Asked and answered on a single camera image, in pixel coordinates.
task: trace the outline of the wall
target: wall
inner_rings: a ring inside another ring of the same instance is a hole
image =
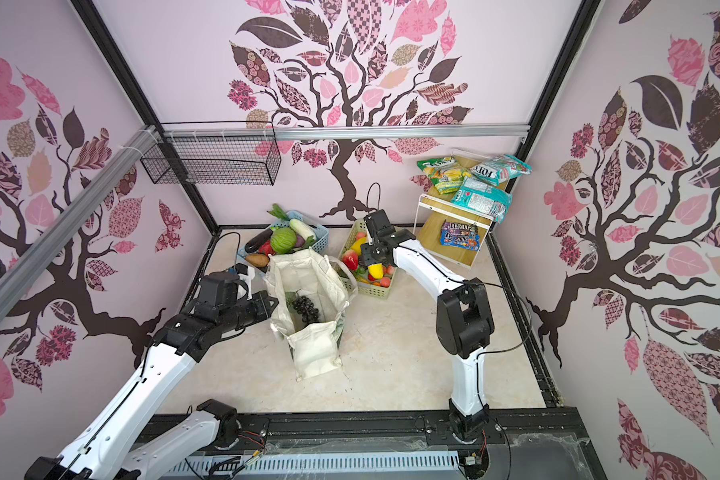
[[[720,478],[720,0],[605,2],[530,164],[497,236],[608,478]]]
[[[527,123],[579,2],[96,4],[162,121],[271,119],[310,128]],[[364,215],[365,193],[378,181],[390,219],[410,222],[422,191],[411,182],[421,173],[416,160],[453,146],[517,145],[516,138],[281,142],[274,187],[199,188],[221,224],[263,223],[273,201],[346,224]],[[230,207],[243,197],[250,208]]]
[[[68,2],[0,2],[0,276],[140,126]],[[209,238],[181,188],[118,183],[0,324],[0,478],[108,403]]]

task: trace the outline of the bag handle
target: bag handle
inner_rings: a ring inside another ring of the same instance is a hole
[[[326,258],[328,258],[328,262],[338,264],[339,268],[344,271],[344,274],[346,274],[347,278],[349,279],[349,284],[352,285],[352,291],[349,292],[349,298],[347,299],[347,302],[352,302],[352,300],[354,300],[354,298],[358,294],[358,282],[355,279],[355,275],[349,270],[349,268],[347,268],[344,262],[340,261],[335,256],[326,255]]]

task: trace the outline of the white tote bag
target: white tote bag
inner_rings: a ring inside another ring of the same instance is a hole
[[[331,263],[345,271],[352,292],[347,292]],[[357,295],[357,281],[346,265],[312,249],[274,255],[269,259],[264,281],[269,295],[279,300],[270,326],[276,336],[288,340],[298,373],[296,380],[339,368],[342,360],[338,358],[338,339],[344,330],[344,310]],[[320,312],[320,323],[304,327],[300,319],[293,318],[288,312],[286,292],[309,298]]]

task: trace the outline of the blue plastic basket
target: blue plastic basket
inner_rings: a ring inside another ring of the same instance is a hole
[[[288,218],[296,218],[312,227],[312,229],[315,231],[315,235],[317,236],[317,241],[312,244],[310,248],[312,248],[318,254],[323,255],[328,249],[328,229],[325,228],[323,225],[317,223],[314,224],[310,221],[304,220],[304,216],[296,210],[289,210],[288,212],[286,212],[286,215],[288,215]],[[270,227],[272,226],[288,226],[288,222],[286,222],[285,220],[278,220],[274,224],[270,225]],[[240,246],[240,249],[237,251],[238,261],[243,262],[244,264],[248,264],[247,262],[245,262],[245,258],[247,255],[249,254],[246,253],[245,246]],[[257,274],[263,275],[263,272],[261,272],[258,268],[255,270]]]

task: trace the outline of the black wire basket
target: black wire basket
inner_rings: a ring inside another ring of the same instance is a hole
[[[223,123],[244,124],[241,128],[252,126],[263,133],[235,135],[236,129],[231,134],[224,130],[168,132],[141,159],[152,182],[274,185],[282,159],[272,122]]]

